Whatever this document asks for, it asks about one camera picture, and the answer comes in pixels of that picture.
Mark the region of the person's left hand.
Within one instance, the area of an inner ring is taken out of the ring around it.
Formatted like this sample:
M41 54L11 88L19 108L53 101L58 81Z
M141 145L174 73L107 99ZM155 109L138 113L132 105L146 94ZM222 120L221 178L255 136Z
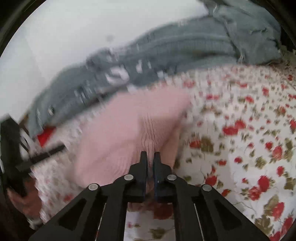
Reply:
M30 177L24 182L27 195L21 197L19 194L11 189L7 189L7 194L13 206L27 218L40 218L40 211L42 208L42 201L39 197L38 190L35 186L35 179Z

